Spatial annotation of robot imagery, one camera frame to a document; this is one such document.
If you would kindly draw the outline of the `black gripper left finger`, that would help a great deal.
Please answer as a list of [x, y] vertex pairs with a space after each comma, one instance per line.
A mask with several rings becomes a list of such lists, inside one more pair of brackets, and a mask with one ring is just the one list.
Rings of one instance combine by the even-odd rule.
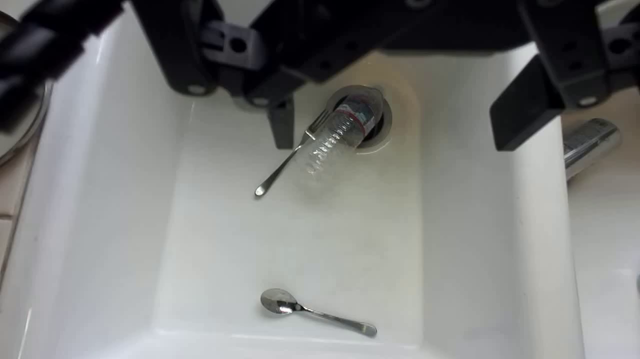
[[278, 149], [293, 145], [293, 99], [285, 97], [267, 105], [267, 121]]

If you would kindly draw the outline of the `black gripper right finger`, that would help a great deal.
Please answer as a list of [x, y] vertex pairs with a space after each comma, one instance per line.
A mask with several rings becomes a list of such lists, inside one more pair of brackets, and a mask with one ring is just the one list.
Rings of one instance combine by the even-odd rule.
[[542, 57], [533, 55], [490, 105], [496, 149], [518, 149], [561, 109], [561, 95]]

